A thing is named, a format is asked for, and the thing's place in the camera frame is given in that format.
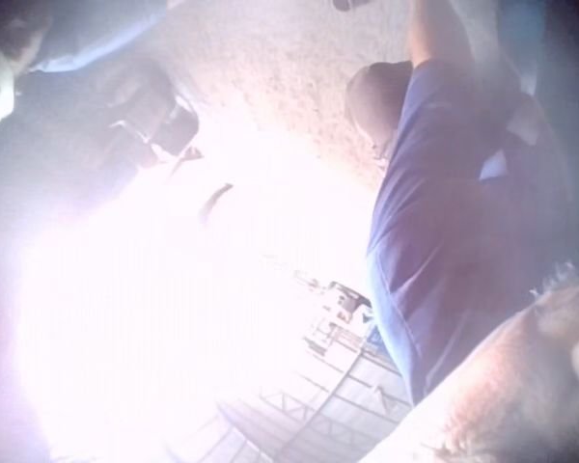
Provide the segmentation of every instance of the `skin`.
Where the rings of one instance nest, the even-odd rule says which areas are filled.
[[[502,324],[363,463],[579,462],[579,284]]]

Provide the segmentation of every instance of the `dark clothing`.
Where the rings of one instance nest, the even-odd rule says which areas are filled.
[[[167,0],[61,0],[33,70],[83,68],[137,39],[166,12]]]
[[[533,212],[542,199],[516,167],[480,180],[494,152],[481,137],[473,86],[444,63],[414,70],[373,212],[373,309],[415,404],[531,302],[555,255],[542,246],[551,242],[551,218]],[[538,236],[542,228],[549,233]]]

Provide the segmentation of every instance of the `sleeve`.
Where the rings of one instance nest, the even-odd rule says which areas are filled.
[[[166,0],[65,0],[32,70],[83,68],[137,39],[166,12]]]
[[[414,403],[497,326],[522,280],[511,285],[522,270],[506,209],[479,183],[472,81],[443,63],[415,69],[373,212],[373,311]]]

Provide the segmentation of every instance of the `short sleeve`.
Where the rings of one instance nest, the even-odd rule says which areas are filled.
[[[529,296],[510,211],[479,181],[472,101],[471,76],[415,69],[373,212],[373,311],[414,403]]]
[[[166,0],[65,0],[33,70],[83,68],[129,44],[160,21]]]

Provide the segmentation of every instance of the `man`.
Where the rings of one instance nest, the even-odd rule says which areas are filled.
[[[0,2],[0,122],[31,70],[83,68],[125,47],[183,0]]]
[[[372,107],[388,122],[388,137],[352,93],[381,82],[382,72],[403,75],[407,65],[362,71],[347,101],[354,124],[391,153],[372,217],[371,298],[418,404],[531,302],[566,256],[569,223],[562,165],[537,107],[507,97],[517,104],[485,111],[470,44],[448,0],[411,1],[409,45],[402,110]],[[366,94],[370,102],[393,100]]]

